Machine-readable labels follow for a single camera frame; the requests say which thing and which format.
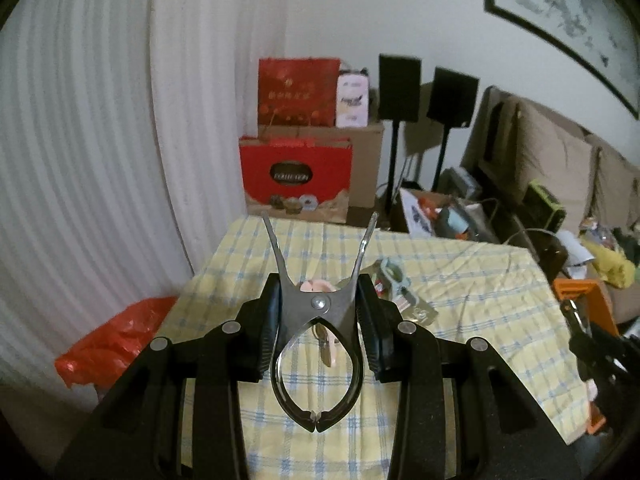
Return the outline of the light blue plastic clip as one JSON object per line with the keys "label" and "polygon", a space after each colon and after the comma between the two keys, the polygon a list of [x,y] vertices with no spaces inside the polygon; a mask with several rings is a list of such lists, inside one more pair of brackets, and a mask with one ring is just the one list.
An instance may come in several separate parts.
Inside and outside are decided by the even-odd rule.
{"label": "light blue plastic clip", "polygon": [[382,258],[378,262],[378,277],[389,300],[411,304],[411,281],[399,262],[392,258]]}

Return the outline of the small snack packet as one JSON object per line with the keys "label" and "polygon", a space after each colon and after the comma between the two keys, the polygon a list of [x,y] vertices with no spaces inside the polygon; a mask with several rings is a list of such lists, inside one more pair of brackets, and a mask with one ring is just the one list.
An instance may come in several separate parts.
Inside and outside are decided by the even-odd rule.
{"label": "small snack packet", "polygon": [[388,257],[378,259],[364,268],[362,273],[370,276],[378,296],[391,301],[404,320],[423,327],[436,321],[437,310],[416,293],[409,275],[398,260]]}

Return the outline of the metal clip tool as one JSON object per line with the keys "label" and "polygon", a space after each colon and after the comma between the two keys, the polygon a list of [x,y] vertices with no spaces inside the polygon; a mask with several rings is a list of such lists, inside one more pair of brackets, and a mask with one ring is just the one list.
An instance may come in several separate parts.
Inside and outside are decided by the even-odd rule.
{"label": "metal clip tool", "polygon": [[[297,425],[309,432],[323,432],[340,422],[352,409],[360,395],[363,381],[363,359],[358,335],[356,291],[362,260],[378,223],[378,214],[371,214],[367,229],[360,240],[352,274],[346,284],[335,292],[304,292],[290,279],[280,251],[276,233],[268,214],[262,214],[281,284],[279,327],[270,364],[271,385],[280,407]],[[340,402],[329,411],[316,413],[300,408],[288,394],[282,377],[282,354],[299,336],[316,325],[337,336],[352,362],[352,378]]]}

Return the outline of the yellow cloth bag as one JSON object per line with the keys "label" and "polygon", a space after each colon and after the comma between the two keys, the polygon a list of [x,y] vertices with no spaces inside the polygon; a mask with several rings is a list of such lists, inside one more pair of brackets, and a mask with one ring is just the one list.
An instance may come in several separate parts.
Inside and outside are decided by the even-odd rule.
{"label": "yellow cloth bag", "polygon": [[634,284],[636,266],[624,254],[582,238],[584,246],[593,255],[592,265],[602,281],[619,289]]}

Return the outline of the white dome device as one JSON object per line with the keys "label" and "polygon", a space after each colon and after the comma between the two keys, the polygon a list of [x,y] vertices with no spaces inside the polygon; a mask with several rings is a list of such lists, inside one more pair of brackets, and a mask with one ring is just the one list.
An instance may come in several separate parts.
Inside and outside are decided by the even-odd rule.
{"label": "white dome device", "polygon": [[585,280],[588,274],[588,264],[593,262],[594,255],[570,231],[559,230],[555,236],[567,252],[563,272],[572,280]]}

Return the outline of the green black power station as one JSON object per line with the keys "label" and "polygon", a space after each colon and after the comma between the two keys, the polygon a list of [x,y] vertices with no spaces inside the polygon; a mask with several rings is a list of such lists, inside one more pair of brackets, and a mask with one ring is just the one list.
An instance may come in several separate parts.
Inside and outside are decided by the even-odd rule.
{"label": "green black power station", "polygon": [[527,185],[521,205],[535,228],[558,232],[566,218],[564,206],[537,179]]}

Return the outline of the red gift box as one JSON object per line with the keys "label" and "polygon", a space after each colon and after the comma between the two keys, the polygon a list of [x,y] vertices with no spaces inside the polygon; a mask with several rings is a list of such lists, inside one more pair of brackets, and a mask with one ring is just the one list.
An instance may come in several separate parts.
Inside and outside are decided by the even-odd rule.
{"label": "red gift box", "polygon": [[347,220],[352,180],[349,140],[243,138],[239,149],[249,214],[309,222]]}
{"label": "red gift box", "polygon": [[340,69],[339,58],[261,58],[258,124],[333,127]]}

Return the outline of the brown sofa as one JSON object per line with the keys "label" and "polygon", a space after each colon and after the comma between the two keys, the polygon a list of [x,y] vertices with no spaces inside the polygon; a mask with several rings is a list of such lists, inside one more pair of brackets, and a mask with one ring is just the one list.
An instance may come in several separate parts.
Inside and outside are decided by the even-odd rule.
{"label": "brown sofa", "polygon": [[496,86],[483,94],[462,167],[514,206],[539,182],[574,234],[589,217],[608,228],[639,225],[638,165],[578,122]]}

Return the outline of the orange plastic bag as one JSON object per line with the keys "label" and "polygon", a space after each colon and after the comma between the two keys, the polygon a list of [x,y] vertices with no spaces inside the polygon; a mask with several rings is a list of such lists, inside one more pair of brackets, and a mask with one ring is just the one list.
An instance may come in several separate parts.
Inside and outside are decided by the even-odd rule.
{"label": "orange plastic bag", "polygon": [[67,388],[94,385],[107,390],[154,338],[177,297],[148,298],[130,304],[54,361]]}

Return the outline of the brown cushion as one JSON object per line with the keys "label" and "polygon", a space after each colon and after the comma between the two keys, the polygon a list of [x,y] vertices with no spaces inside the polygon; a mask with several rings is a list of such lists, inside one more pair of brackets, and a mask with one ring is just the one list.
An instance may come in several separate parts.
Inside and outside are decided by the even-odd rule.
{"label": "brown cushion", "polygon": [[610,228],[630,228],[639,219],[639,173],[622,155],[599,148],[591,212]]}
{"label": "brown cushion", "polygon": [[518,103],[514,183],[518,198],[537,179],[566,210],[562,229],[576,234],[591,193],[593,147],[555,125],[533,105]]}

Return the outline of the red gift box top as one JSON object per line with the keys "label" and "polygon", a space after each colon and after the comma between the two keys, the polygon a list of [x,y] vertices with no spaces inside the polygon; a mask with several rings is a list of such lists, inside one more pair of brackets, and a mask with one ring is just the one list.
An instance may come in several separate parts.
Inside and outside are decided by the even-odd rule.
{"label": "red gift box top", "polygon": [[333,127],[340,69],[339,58],[261,58],[258,124]]}

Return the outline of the pink white small box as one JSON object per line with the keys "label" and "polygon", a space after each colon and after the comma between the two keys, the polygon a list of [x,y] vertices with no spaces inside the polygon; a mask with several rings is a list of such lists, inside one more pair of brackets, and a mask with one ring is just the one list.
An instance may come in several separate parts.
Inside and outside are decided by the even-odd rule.
{"label": "pink white small box", "polygon": [[369,77],[365,73],[344,73],[336,86],[337,128],[364,128],[369,121]]}

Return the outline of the right black speaker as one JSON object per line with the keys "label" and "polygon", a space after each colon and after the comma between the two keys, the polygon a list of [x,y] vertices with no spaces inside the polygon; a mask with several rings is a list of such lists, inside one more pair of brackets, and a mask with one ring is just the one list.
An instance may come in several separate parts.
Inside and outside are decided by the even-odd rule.
{"label": "right black speaker", "polygon": [[436,67],[426,117],[442,125],[442,140],[434,172],[432,192],[439,186],[440,174],[452,129],[471,125],[480,80],[454,70]]}

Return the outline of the black speaker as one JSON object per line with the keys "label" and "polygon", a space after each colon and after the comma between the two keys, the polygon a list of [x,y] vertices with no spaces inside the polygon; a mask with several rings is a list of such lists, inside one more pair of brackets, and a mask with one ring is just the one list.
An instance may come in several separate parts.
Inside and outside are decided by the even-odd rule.
{"label": "black speaker", "polygon": [[480,80],[454,70],[436,67],[426,117],[442,125],[442,140],[434,172],[432,192],[439,186],[440,174],[452,129],[471,125]]}
{"label": "black speaker", "polygon": [[392,123],[390,166],[384,210],[394,206],[396,160],[399,127],[402,122],[417,122],[420,110],[421,60],[414,56],[380,54],[378,56],[378,117]]}

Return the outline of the framed ink painting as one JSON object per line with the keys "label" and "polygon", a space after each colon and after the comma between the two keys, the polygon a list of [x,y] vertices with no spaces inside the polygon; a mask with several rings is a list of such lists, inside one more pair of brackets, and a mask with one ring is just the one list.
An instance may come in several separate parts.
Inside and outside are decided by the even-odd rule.
{"label": "framed ink painting", "polygon": [[618,0],[484,0],[485,10],[555,46],[639,116],[639,26]]}

